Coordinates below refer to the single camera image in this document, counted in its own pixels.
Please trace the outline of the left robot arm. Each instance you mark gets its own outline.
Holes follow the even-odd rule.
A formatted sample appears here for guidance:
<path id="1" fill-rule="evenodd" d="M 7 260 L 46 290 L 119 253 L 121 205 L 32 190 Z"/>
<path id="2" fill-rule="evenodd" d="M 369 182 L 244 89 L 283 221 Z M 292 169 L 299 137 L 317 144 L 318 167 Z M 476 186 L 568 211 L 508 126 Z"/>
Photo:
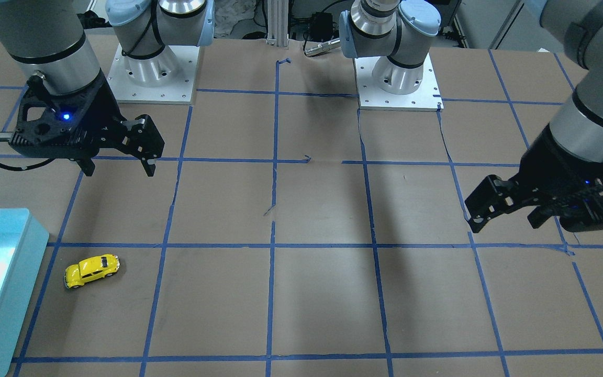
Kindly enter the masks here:
<path id="1" fill-rule="evenodd" d="M 569 232 L 603 230 L 603 1 L 526 7 L 585 74 L 522 155 L 517 174 L 488 175 L 467 196 L 467 223 L 478 233 L 489 220 L 533 207 L 527 219 L 534 229 L 557 217 Z M 343 55 L 377 57 L 378 86 L 404 95 L 421 79 L 440 14 L 425 1 L 354 1 L 338 28 Z"/>

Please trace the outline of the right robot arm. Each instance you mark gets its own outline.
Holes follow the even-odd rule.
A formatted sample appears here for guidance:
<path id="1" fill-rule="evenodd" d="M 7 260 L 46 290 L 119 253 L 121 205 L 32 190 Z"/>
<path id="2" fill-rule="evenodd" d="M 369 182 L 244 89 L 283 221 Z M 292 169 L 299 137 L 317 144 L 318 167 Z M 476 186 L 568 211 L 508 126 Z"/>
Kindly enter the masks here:
<path id="1" fill-rule="evenodd" d="M 165 84 L 181 70 L 172 46 L 211 44 L 215 3 L 108 1 L 105 8 L 108 21 L 77 14 L 70 1 L 0 1 L 0 43 L 27 77 L 15 127 L 0 132 L 0 169 L 67 159 L 91 176 L 93 158 L 110 148 L 154 175 L 165 142 L 149 115 L 122 115 L 86 30 L 113 28 L 134 83 Z"/>

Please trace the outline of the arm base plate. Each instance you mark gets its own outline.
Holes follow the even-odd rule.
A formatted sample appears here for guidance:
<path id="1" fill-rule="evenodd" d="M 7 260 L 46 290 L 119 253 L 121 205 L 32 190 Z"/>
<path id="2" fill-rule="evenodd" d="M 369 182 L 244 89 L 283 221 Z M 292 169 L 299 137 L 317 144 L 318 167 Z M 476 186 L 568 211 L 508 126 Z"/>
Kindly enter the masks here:
<path id="1" fill-rule="evenodd" d="M 108 84 L 118 103 L 191 105 L 201 48 L 166 46 L 157 57 L 137 60 L 117 48 Z"/>
<path id="2" fill-rule="evenodd" d="M 396 66 L 387 57 L 355 58 L 353 62 L 360 109 L 417 112 L 444 109 L 429 54 L 414 69 Z"/>

